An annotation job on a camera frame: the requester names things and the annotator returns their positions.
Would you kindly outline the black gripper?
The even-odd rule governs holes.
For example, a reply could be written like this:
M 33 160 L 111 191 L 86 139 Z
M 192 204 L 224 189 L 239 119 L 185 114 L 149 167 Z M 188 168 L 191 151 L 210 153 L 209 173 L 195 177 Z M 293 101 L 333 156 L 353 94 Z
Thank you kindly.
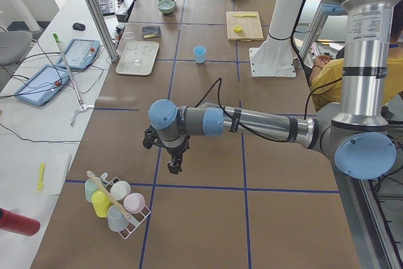
M 183 154 L 190 148 L 189 136 L 179 136 L 173 141 L 167 141 L 160 138 L 157 131 L 150 125 L 144 132 L 143 146 L 151 149 L 152 146 L 163 147 L 171 155 L 171 160 L 167 164 L 167 168 L 171 174 L 182 172 L 181 164 Z

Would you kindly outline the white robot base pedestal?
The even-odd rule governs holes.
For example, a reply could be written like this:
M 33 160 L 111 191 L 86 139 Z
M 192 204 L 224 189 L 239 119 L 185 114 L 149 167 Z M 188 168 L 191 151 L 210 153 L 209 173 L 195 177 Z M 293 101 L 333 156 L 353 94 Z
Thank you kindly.
M 276 0 L 266 41 L 250 48 L 253 77 L 295 77 L 292 37 L 304 0 Z

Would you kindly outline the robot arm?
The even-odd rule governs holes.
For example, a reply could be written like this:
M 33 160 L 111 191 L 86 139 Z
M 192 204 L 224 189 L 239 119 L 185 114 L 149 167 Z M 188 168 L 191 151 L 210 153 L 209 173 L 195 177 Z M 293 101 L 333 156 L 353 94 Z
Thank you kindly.
M 181 171 L 183 153 L 193 135 L 216 137 L 225 130 L 250 133 L 272 142 L 301 144 L 316 150 L 341 172 L 369 180 L 389 171 L 397 150 L 382 117 L 387 78 L 392 11 L 400 0 L 321 0 L 325 14 L 346 14 L 347 28 L 340 104 L 326 105 L 317 118 L 261 113 L 199 101 L 176 106 L 155 101 L 148 110 L 150 127 L 143 145 L 165 148 L 168 169 Z

